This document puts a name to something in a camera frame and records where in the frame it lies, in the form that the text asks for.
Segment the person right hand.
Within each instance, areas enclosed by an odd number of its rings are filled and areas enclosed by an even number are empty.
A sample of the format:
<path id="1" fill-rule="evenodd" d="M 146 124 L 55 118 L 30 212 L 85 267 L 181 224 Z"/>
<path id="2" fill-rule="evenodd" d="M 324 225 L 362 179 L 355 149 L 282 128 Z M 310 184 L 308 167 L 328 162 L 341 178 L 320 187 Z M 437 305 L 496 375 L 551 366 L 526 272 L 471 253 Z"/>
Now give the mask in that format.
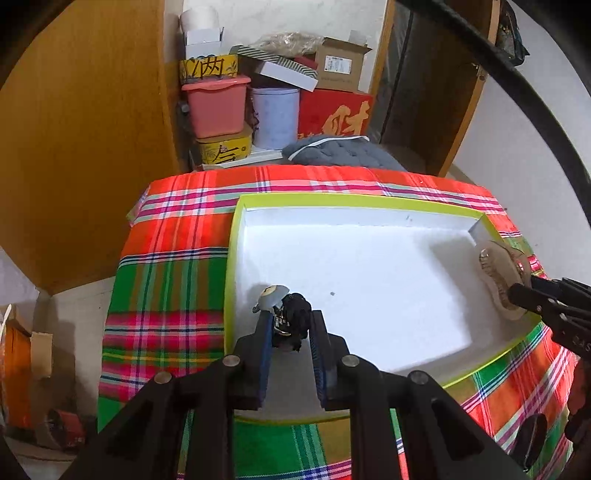
<path id="1" fill-rule="evenodd" d="M 569 417 L 564 435 L 577 450 L 590 425 L 590 363 L 583 359 L 574 370 L 567 407 Z"/>

